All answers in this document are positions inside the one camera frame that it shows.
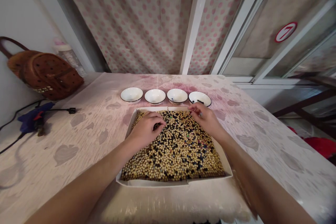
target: polka dot curtain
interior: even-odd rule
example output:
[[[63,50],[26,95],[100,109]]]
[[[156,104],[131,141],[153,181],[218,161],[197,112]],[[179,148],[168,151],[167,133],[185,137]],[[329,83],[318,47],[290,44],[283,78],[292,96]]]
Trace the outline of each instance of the polka dot curtain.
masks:
[[[206,0],[189,75],[209,74],[241,0]]]
[[[193,0],[74,0],[112,72],[178,74]]]

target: leather backpack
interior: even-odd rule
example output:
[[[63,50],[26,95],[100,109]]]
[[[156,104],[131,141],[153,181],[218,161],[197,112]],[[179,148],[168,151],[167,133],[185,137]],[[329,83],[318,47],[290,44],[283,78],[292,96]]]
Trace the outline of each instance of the leather backpack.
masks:
[[[12,55],[4,46],[8,40],[24,51]],[[14,39],[0,37],[0,51],[8,58],[9,69],[26,85],[49,100],[61,100],[74,93],[83,78],[68,62],[55,54],[29,50]]]

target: red circle sticker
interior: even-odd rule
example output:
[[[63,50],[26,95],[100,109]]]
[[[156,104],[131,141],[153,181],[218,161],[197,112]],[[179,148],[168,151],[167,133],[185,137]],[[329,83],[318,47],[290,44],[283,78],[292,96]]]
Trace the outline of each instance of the red circle sticker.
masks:
[[[275,42],[280,43],[289,38],[297,27],[297,22],[291,22],[285,25],[275,36]]]

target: plastic bottle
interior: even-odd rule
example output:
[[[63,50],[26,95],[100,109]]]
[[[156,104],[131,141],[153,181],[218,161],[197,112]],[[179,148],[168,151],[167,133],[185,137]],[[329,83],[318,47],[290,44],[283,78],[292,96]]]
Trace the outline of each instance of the plastic bottle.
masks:
[[[82,64],[79,62],[71,46],[65,44],[57,37],[54,38],[54,43],[55,45],[53,46],[53,48],[55,49],[56,54],[64,59],[66,62],[68,62],[73,68],[75,68],[80,76],[86,76],[87,73],[85,72]]]

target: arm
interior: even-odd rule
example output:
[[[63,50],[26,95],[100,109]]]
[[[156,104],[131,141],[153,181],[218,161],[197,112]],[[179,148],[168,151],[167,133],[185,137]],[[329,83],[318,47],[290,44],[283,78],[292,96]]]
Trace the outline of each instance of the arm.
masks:
[[[222,128],[211,109],[201,103],[195,103],[189,109],[195,121],[225,150],[249,200],[265,224],[315,223],[300,204]]]
[[[156,123],[161,125],[153,131]],[[59,191],[26,224],[85,223],[103,191],[127,161],[154,141],[165,125],[161,115],[148,112],[125,141]]]

